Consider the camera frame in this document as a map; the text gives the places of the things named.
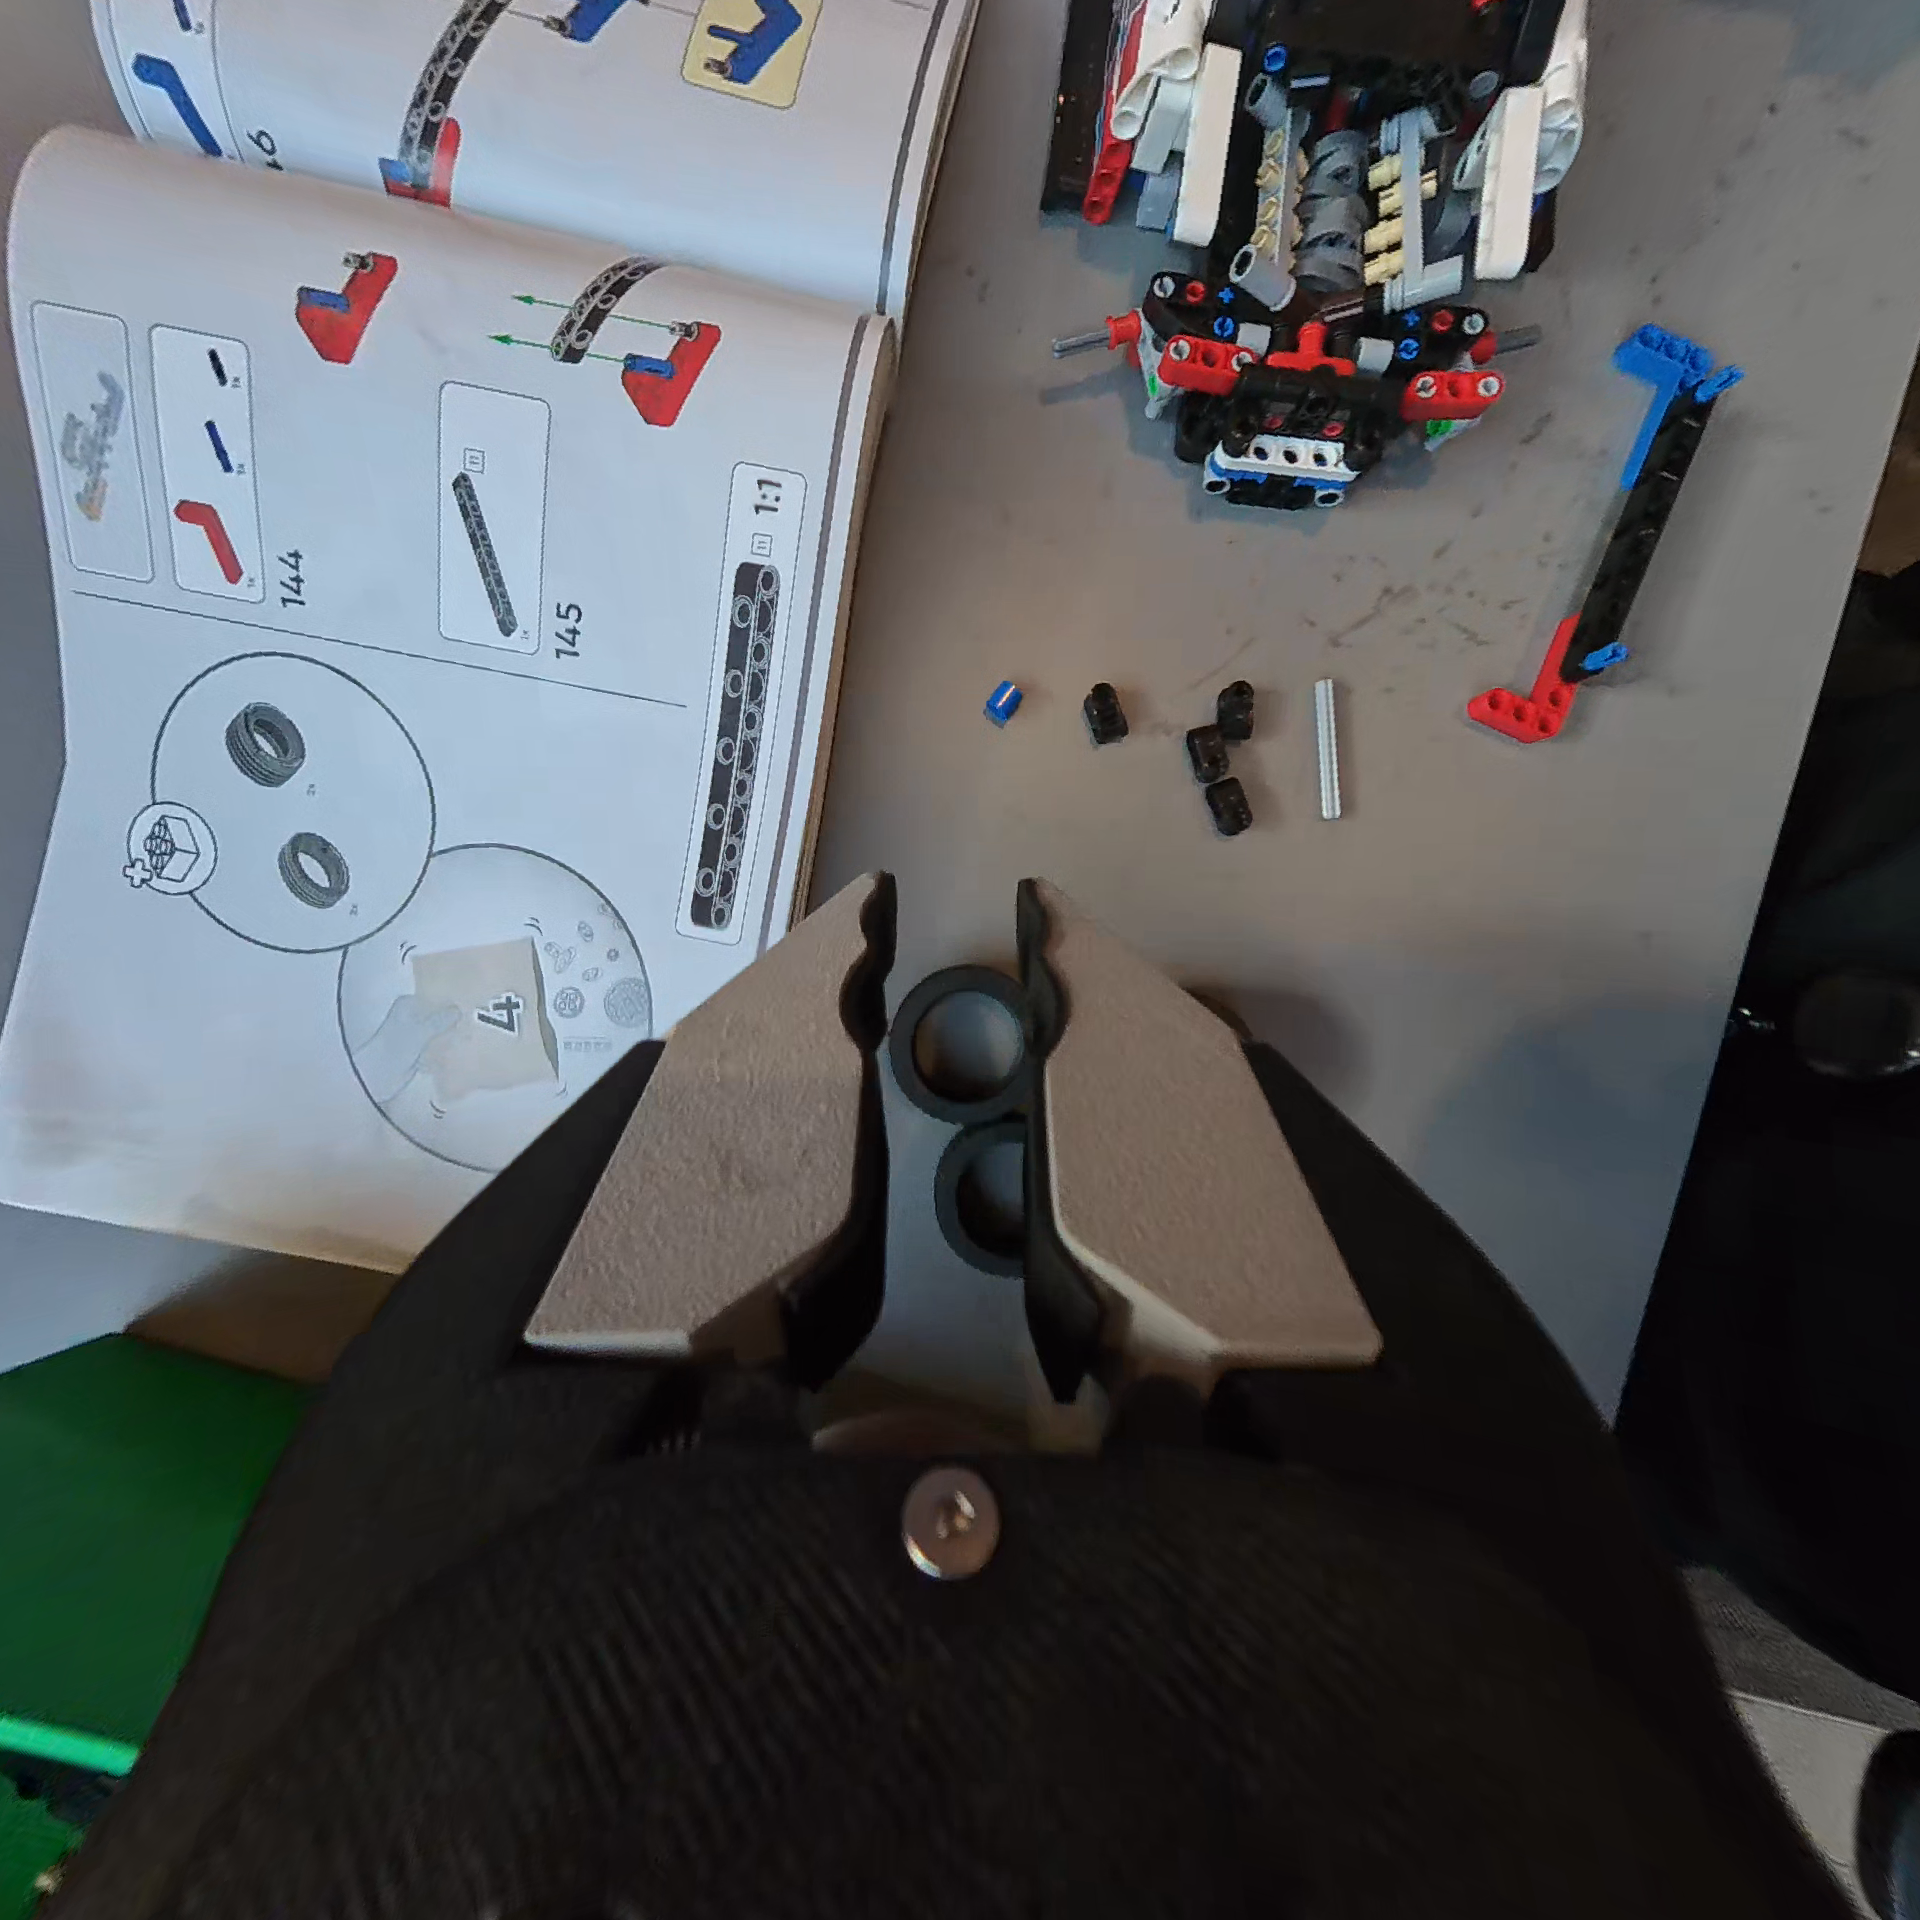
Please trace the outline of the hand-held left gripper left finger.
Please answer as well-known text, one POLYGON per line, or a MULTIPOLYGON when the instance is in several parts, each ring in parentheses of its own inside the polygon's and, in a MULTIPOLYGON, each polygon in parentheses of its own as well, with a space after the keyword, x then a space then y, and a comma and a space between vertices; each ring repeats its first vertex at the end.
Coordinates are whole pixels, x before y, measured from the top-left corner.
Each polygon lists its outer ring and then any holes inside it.
POLYGON ((525 1339, 839 1373, 882 1304, 897 880, 865 874, 665 1040, 525 1339))

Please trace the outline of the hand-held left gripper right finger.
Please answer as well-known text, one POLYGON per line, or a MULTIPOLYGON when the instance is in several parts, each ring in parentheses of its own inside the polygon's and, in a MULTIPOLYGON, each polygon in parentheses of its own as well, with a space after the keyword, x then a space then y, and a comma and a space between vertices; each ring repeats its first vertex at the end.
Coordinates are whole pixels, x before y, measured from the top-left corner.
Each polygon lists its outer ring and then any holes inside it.
POLYGON ((1015 939, 1024 1312, 1048 1392, 1358 1371, 1383 1336, 1238 1028, 1049 880, 1015 939))

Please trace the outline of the red angled brick beam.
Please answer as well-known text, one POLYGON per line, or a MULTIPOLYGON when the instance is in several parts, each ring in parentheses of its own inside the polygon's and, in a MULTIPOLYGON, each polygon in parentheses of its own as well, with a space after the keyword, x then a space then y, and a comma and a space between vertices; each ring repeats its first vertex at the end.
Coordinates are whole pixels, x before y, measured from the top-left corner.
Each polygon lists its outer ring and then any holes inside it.
POLYGON ((1469 701, 1469 720, 1520 746, 1557 739, 1583 687, 1583 680, 1569 676, 1569 650, 1575 647, 1578 629, 1579 615, 1563 617, 1545 644, 1531 689, 1488 689, 1469 701))

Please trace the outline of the green plastic bin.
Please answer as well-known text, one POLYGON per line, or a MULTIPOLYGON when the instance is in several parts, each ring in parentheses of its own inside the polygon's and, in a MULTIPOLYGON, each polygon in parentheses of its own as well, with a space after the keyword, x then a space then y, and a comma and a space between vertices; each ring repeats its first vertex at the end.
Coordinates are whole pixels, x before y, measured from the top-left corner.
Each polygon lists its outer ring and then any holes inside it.
POLYGON ((330 1361, 134 1328, 5 1371, 5 1916, 153 1735, 224 1562, 330 1361))

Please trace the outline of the long black brick beam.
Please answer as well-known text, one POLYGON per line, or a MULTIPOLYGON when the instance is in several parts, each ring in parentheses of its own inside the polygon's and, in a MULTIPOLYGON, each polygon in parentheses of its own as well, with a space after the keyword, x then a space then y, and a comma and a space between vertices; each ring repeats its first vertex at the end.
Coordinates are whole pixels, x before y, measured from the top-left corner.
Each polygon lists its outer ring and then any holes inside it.
POLYGON ((1589 589, 1578 609, 1575 647, 1569 650, 1569 676, 1579 680, 1583 687, 1598 676, 1583 680, 1578 659, 1598 644, 1626 643, 1626 621, 1664 540, 1714 408, 1717 403, 1694 403, 1691 394, 1673 399, 1654 431, 1631 488, 1624 491, 1624 505, 1601 545, 1589 589))

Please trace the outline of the toy brick race car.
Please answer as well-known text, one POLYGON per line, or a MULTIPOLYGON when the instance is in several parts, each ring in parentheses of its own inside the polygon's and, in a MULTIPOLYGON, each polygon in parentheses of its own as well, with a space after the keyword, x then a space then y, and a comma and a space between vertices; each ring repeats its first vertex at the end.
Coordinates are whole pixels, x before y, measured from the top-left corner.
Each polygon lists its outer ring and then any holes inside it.
POLYGON ((1112 352, 1234 507, 1329 513, 1501 404, 1481 295, 1552 248, 1584 132, 1583 2, 1080 2, 1046 210, 1175 249, 1112 352))

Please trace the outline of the black rubber toy tyre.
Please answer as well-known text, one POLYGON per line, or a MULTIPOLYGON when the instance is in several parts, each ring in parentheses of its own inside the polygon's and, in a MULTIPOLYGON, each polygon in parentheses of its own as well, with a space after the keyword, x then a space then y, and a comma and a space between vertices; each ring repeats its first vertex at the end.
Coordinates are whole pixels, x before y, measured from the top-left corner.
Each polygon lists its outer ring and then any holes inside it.
POLYGON ((1032 1060, 1019 984, 987 964, 943 967, 902 996, 887 1059, 903 1098, 950 1125, 1018 1113, 1032 1060))
POLYGON ((960 1127, 934 1172, 934 1215, 947 1245, 993 1277, 1024 1273, 1026 1117, 960 1127))

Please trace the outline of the open building instruction booklet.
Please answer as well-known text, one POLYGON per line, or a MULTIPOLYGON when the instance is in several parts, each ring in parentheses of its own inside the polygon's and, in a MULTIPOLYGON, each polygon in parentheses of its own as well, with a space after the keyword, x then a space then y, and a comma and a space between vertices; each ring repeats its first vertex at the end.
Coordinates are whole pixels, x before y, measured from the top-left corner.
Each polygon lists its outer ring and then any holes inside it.
POLYGON ((976 5, 90 5, 5 1202, 398 1268, 801 914, 976 5))

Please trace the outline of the person's black jacket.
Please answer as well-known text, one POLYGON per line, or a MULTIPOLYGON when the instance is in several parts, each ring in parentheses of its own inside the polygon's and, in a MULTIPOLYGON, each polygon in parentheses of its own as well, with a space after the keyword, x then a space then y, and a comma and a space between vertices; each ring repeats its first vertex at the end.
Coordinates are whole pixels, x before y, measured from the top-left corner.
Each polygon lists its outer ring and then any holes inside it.
POLYGON ((1918 984, 1918 564, 1847 593, 1618 1410, 1683 1562, 1917 1698, 1918 1069, 1801 1065, 1841 970, 1918 984))

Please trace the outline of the round black badge reel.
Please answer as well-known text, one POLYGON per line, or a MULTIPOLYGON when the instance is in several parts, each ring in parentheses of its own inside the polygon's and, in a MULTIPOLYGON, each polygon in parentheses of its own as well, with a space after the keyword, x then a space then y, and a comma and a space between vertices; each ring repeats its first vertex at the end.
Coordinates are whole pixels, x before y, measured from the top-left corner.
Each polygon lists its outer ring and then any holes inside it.
POLYGON ((1792 1052, 1811 1072, 1874 1084, 1918 1069, 1918 984, 1874 970, 1813 979, 1791 1020, 1792 1052))

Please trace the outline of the grey chair seat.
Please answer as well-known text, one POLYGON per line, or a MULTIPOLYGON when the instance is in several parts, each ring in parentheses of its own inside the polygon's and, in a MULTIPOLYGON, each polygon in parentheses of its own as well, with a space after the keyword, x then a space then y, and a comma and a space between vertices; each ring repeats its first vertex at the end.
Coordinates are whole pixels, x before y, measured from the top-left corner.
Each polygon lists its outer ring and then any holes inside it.
POLYGON ((1851 1908, 1873 1916, 1856 1872, 1862 1793, 1885 1743, 1917 1728, 1917 1705, 1797 1637, 1730 1577, 1686 1569, 1683 1583, 1763 1768, 1851 1908))

